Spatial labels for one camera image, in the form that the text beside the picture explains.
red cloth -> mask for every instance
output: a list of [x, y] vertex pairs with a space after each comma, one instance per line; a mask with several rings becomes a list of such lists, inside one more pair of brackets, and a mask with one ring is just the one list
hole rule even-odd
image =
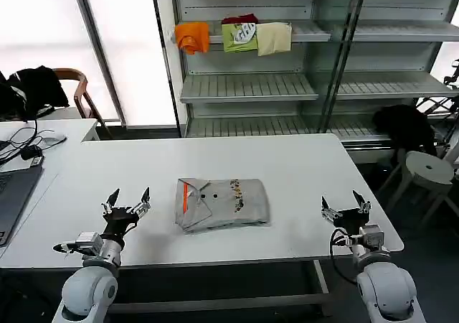
[[246, 14], [244, 16], [230, 17], [230, 18], [225, 18], [222, 20], [222, 25], [223, 24], [242, 24], [242, 23], [258, 24], [258, 19], [253, 13], [251, 13], [251, 14]]

metal shelf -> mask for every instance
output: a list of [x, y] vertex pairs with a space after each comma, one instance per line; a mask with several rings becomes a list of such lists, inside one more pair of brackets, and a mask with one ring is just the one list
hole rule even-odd
[[[311, 21], [289, 21], [292, 24], [292, 42], [328, 42], [331, 38], [329, 32], [323, 31]], [[220, 21], [207, 22], [211, 44], [222, 44], [222, 24]]]
[[194, 118], [189, 122], [186, 137], [309, 134], [315, 133], [316, 128], [316, 124], [299, 116]]
[[267, 102], [315, 100], [302, 74], [188, 75], [182, 103]]
[[[194, 118], [188, 125], [187, 138], [222, 136], [295, 135], [313, 134], [317, 130], [318, 116]], [[342, 142], [389, 141], [389, 137], [374, 129], [372, 115], [332, 116], [328, 133]]]
[[[333, 40], [340, 40], [342, 26], [324, 25]], [[359, 20], [353, 42], [459, 42], [459, 28], [442, 21]]]
[[337, 100], [455, 97], [457, 93], [427, 72], [345, 72]]
[[390, 141], [388, 135], [375, 129], [372, 118], [373, 115], [367, 114], [332, 116], [327, 131], [339, 137], [341, 142]]

orange stripe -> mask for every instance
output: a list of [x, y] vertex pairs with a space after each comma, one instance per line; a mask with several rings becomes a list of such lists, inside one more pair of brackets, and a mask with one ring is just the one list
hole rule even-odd
[[184, 214], [188, 209], [188, 184], [184, 183]]

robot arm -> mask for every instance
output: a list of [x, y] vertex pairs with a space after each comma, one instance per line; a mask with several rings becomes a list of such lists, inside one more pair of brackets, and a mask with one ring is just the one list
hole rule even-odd
[[[357, 285], [372, 323], [425, 323], [411, 275], [390, 262], [389, 251], [384, 247], [384, 232], [379, 226], [367, 225], [371, 203], [356, 192], [354, 197], [358, 208], [338, 212], [322, 197], [322, 216], [337, 228], [330, 241], [333, 265], [334, 245], [352, 250], [359, 272], [356, 281], [336, 270]], [[334, 238], [337, 232], [343, 235]]]
[[102, 235], [81, 233], [77, 240], [54, 247], [63, 253], [81, 253], [84, 261], [83, 268], [69, 277], [62, 287], [62, 300], [53, 323], [103, 323], [108, 307], [115, 300], [123, 237], [151, 208], [149, 188], [133, 207], [114, 207], [119, 192], [117, 189], [102, 204], [107, 222]]

black jacket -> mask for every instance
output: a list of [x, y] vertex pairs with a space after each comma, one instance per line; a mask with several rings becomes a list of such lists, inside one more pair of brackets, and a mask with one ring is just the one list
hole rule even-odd
[[389, 106], [376, 112], [373, 122], [378, 131], [389, 134], [396, 150], [421, 151], [437, 156], [434, 145], [435, 132], [427, 116], [414, 106]]
[[55, 72], [45, 66], [16, 72], [5, 80], [0, 73], [0, 115], [34, 119], [45, 106], [68, 107]]

